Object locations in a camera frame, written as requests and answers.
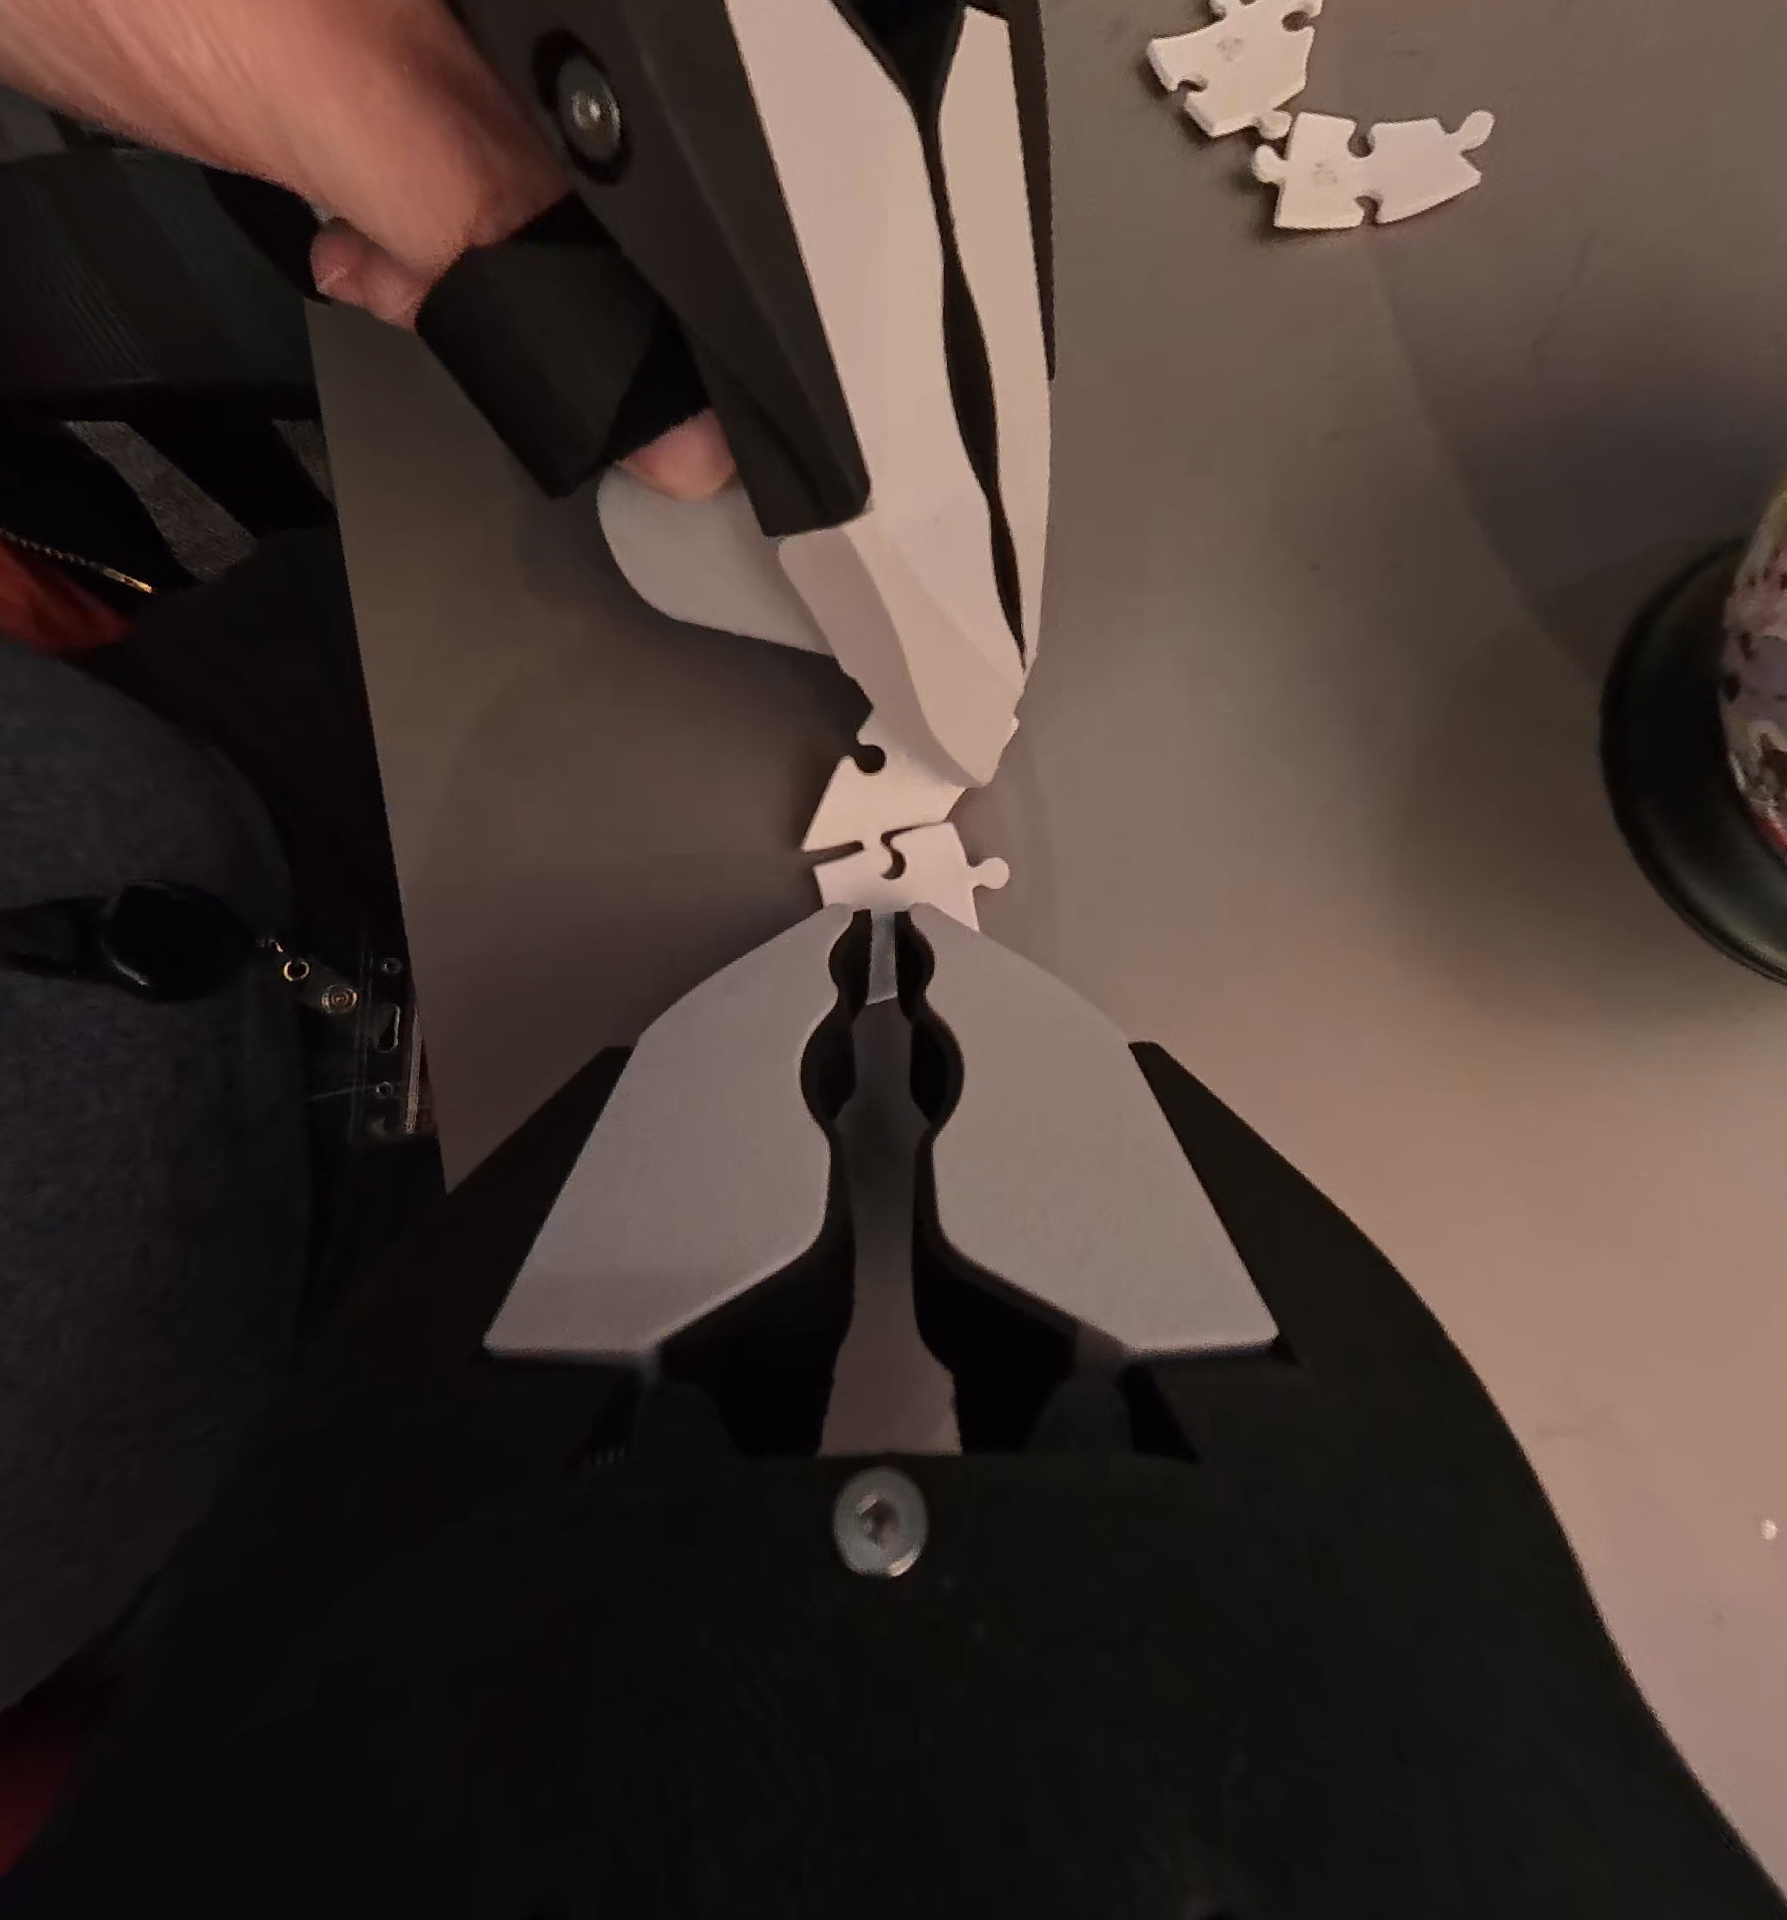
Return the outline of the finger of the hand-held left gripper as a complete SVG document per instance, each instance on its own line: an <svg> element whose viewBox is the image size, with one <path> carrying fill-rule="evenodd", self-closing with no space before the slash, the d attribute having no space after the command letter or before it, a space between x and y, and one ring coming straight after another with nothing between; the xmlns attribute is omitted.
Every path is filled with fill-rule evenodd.
<svg viewBox="0 0 1787 1920"><path fill-rule="evenodd" d="M786 579L896 744L987 788L1018 730L1024 658L952 403L921 131L839 4L733 0L727 21L864 459L861 512L781 533Z"/></svg>
<svg viewBox="0 0 1787 1920"><path fill-rule="evenodd" d="M1024 669L1049 594L1049 32L1042 4L967 4L946 82L946 206L990 386L990 481L1009 524Z"/></svg>

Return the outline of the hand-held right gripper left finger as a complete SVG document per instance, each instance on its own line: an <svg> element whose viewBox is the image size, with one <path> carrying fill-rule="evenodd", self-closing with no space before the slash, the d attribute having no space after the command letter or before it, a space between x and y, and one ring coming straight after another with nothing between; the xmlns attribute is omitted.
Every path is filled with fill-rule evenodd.
<svg viewBox="0 0 1787 1920"><path fill-rule="evenodd" d="M825 908L677 999L628 1055L486 1349L650 1362L786 1278L840 1206L861 914Z"/></svg>

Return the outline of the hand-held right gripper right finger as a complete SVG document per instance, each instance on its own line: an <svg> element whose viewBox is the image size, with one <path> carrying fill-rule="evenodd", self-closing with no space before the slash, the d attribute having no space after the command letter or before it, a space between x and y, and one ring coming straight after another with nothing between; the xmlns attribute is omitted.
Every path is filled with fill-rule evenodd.
<svg viewBox="0 0 1787 1920"><path fill-rule="evenodd" d="M952 914L898 917L921 1223L974 1283L1130 1362L1246 1357L1275 1315L1124 1030Z"/></svg>

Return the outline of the white puzzle piece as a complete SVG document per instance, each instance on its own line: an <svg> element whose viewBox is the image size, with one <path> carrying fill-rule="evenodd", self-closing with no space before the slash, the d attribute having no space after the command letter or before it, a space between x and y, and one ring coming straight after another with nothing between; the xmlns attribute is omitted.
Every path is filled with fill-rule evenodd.
<svg viewBox="0 0 1787 1920"><path fill-rule="evenodd" d="M1214 21L1156 32L1146 60L1201 135L1278 140L1309 84L1317 21L1320 0L1214 0Z"/></svg>
<svg viewBox="0 0 1787 1920"><path fill-rule="evenodd" d="M874 847L896 833L946 828L964 804L964 779L939 773L926 759L906 754L883 719L864 719L851 754L839 759L802 857Z"/></svg>
<svg viewBox="0 0 1787 1920"><path fill-rule="evenodd" d="M946 819L822 862L814 890L825 908L869 914L864 1000L874 1006L898 999L896 917L931 908L976 929L976 890L1009 890L1009 862L974 862L964 833Z"/></svg>

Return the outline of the joined white puzzle pieces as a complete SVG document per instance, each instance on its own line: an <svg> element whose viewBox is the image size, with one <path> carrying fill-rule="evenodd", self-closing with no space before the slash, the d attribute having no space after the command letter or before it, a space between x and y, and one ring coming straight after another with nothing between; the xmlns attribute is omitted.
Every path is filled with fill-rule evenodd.
<svg viewBox="0 0 1787 1920"><path fill-rule="evenodd" d="M1479 188L1468 157L1498 131L1498 111L1468 122L1400 122L1361 131L1337 111L1298 111L1286 140L1254 147L1254 176L1275 188L1275 226L1320 231L1405 224Z"/></svg>

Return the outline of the black puzzle ball stand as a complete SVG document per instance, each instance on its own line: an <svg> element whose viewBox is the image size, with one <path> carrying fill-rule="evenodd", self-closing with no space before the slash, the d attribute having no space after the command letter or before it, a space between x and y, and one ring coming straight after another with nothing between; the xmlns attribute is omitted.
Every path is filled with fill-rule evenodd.
<svg viewBox="0 0 1787 1920"><path fill-rule="evenodd" d="M1601 690L1608 819L1706 943L1787 985L1787 857L1741 800L1716 719L1722 594L1741 543L1698 552L1627 623Z"/></svg>

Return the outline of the person's left hand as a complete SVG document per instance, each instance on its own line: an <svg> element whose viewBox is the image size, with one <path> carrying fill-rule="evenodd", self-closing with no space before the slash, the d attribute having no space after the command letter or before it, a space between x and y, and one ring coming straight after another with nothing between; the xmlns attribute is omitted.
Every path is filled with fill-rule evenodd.
<svg viewBox="0 0 1787 1920"><path fill-rule="evenodd" d="M435 0L0 0L0 84L308 199L313 287L417 329L424 288L567 193Z"/></svg>

